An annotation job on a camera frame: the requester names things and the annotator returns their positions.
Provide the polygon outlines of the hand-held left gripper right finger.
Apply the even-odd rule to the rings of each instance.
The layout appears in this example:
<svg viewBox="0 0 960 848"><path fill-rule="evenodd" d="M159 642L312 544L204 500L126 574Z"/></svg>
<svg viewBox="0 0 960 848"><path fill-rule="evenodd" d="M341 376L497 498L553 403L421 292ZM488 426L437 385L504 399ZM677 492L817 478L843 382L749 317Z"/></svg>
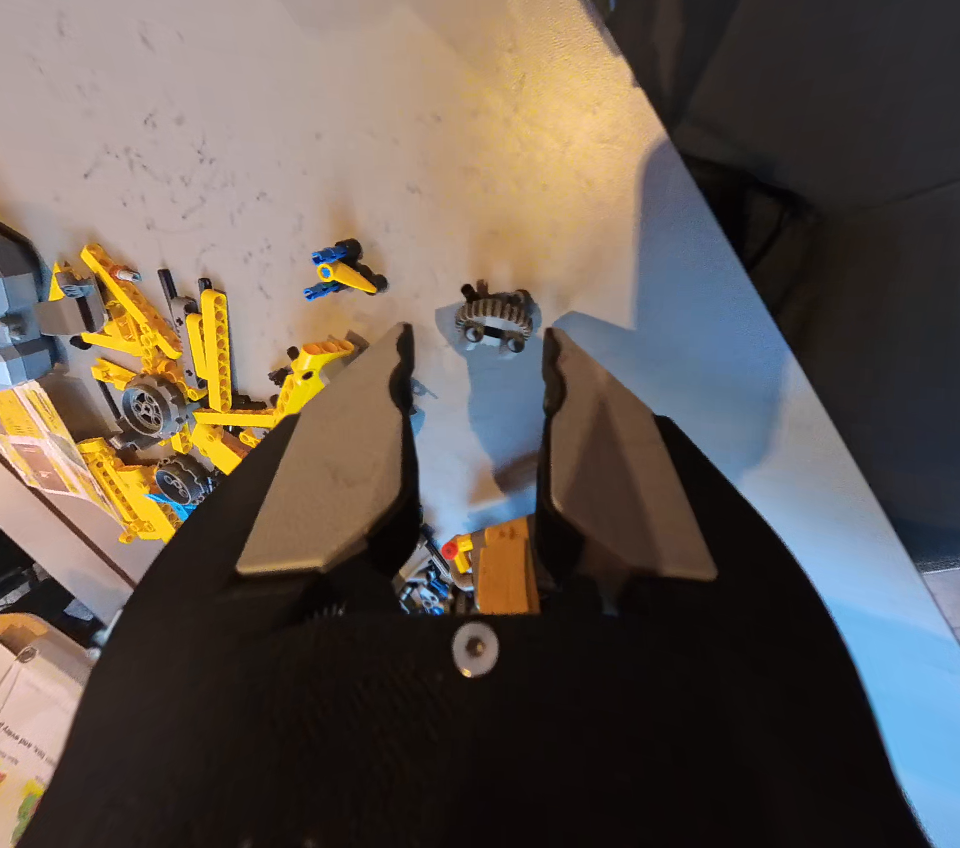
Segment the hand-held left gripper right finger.
<svg viewBox="0 0 960 848"><path fill-rule="evenodd" d="M553 581L715 580L654 412L558 327L541 366L535 550Z"/></svg>

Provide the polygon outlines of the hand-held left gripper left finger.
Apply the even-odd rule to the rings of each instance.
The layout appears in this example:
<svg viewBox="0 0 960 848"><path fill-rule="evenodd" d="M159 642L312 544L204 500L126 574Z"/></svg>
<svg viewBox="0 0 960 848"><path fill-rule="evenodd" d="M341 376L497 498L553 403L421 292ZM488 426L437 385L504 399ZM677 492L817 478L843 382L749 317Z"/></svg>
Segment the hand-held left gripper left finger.
<svg viewBox="0 0 960 848"><path fill-rule="evenodd" d="M414 329L398 323L296 416L240 574L328 572L366 554L397 574L421 529Z"/></svg>

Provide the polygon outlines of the yellow wedge piece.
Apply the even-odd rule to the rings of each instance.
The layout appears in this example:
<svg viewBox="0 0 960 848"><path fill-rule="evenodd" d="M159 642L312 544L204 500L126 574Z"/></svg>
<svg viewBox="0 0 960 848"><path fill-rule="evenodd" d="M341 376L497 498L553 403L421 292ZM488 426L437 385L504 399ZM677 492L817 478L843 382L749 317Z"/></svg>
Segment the yellow wedge piece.
<svg viewBox="0 0 960 848"><path fill-rule="evenodd" d="M368 295L376 295L380 292L378 282L366 277L344 261L317 266L317 275L318 282L337 281L345 286L345 290L359 291Z"/></svg>

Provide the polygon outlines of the black connector piece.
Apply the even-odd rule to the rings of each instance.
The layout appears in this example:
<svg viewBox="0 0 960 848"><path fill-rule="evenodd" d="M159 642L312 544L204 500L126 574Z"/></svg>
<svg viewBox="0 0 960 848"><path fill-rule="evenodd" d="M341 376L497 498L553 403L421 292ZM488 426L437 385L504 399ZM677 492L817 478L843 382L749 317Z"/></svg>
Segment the black connector piece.
<svg viewBox="0 0 960 848"><path fill-rule="evenodd" d="M337 243L335 247L342 250L334 271L341 290L359 291L366 295L384 294L389 290L388 279L364 262L363 247L358 240L348 239Z"/></svg>

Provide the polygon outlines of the yellow grey wheel assembly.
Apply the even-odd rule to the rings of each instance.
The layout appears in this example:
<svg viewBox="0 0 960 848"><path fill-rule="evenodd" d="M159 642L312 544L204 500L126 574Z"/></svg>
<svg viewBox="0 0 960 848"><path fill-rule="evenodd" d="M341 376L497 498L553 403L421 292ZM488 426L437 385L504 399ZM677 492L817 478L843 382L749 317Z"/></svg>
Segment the yellow grey wheel assembly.
<svg viewBox="0 0 960 848"><path fill-rule="evenodd" d="M287 363L268 374L277 388L271 400L275 418L298 414L363 350L363 343L333 337L288 349Z"/></svg>

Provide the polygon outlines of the yellow toy brick car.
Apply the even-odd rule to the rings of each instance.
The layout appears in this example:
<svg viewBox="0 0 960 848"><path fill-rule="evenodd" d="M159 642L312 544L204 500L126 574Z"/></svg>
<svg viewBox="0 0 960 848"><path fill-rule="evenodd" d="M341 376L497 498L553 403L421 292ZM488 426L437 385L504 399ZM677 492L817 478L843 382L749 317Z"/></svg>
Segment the yellow toy brick car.
<svg viewBox="0 0 960 848"><path fill-rule="evenodd" d="M437 542L421 528L414 553L393 579L411 615L537 614L541 610L533 518L513 518Z"/></svg>

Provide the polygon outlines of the grey wheel hub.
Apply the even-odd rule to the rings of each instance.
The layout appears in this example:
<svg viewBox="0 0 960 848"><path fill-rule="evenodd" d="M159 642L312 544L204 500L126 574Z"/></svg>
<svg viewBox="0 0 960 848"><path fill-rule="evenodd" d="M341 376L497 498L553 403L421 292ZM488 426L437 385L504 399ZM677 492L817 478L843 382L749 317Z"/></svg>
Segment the grey wheel hub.
<svg viewBox="0 0 960 848"><path fill-rule="evenodd" d="M153 474L166 501L191 510L202 504L219 482L216 472L190 454L174 454L158 461Z"/></svg>
<svg viewBox="0 0 960 848"><path fill-rule="evenodd" d="M166 442L188 424L185 394L173 381L158 374L138 374L121 394L122 417L139 436Z"/></svg>

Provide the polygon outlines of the pile of yellow beams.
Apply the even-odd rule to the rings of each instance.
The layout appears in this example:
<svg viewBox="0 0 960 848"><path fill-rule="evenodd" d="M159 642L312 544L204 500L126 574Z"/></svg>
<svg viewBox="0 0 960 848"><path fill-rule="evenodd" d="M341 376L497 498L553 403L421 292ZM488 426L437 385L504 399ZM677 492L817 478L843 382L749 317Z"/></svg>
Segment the pile of yellow beams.
<svg viewBox="0 0 960 848"><path fill-rule="evenodd" d="M52 269L47 293L47 334L75 347L121 354L138 361L138 372L107 358L90 367L93 380L112 404L116 434L79 442L78 451L121 526L119 541L169 542L184 524L170 508L150 501L159 493L158 461L190 454L216 472L219 482L234 473L266 434L283 420L270 402L257 402L234 389L232 332L227 295L208 279L198 297L180 294L170 272L158 271L167 317L140 288L140 273L88 244L79 259L81 273L67 262ZM158 374L178 385L187 398L189 421L166 442L136 434L121 412L121 394L138 374Z"/></svg>

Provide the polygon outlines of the yellow sticker sheet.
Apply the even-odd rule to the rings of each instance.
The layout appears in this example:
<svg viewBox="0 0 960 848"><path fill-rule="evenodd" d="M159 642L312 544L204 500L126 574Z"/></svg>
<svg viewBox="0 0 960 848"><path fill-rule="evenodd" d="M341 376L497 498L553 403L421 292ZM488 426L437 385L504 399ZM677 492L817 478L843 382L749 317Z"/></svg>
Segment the yellow sticker sheet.
<svg viewBox="0 0 960 848"><path fill-rule="evenodd" d="M1 391L1 450L28 487L107 510L96 480L38 382Z"/></svg>

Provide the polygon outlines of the wooden document stand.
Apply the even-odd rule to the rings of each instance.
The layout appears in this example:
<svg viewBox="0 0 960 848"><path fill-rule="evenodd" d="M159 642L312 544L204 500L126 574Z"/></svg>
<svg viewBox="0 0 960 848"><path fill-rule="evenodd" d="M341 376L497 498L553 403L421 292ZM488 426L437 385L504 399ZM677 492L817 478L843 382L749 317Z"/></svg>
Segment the wooden document stand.
<svg viewBox="0 0 960 848"><path fill-rule="evenodd" d="M1 614L1 643L14 656L35 648L66 676L83 683L89 679L93 660L88 651L33 614Z"/></svg>

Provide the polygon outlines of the grey battery box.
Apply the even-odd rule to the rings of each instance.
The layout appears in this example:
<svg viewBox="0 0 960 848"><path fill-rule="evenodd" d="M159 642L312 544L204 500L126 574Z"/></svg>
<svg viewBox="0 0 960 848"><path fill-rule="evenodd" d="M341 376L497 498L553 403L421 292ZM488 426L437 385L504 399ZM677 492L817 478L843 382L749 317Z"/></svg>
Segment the grey battery box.
<svg viewBox="0 0 960 848"><path fill-rule="evenodd" d="M63 345L41 332L38 306L47 300L51 270L34 244L1 224L1 389L53 374L66 375Z"/></svg>

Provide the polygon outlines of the clipboard with instruction sheet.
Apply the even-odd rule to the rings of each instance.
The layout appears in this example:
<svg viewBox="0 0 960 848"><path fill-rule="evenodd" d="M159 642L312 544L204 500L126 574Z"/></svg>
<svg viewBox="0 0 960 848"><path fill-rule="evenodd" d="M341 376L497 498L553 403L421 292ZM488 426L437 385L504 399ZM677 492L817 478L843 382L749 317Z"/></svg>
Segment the clipboard with instruction sheet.
<svg viewBox="0 0 960 848"><path fill-rule="evenodd" d="M84 689L57 655L24 648L1 686L1 845L16 846L49 786Z"/></svg>

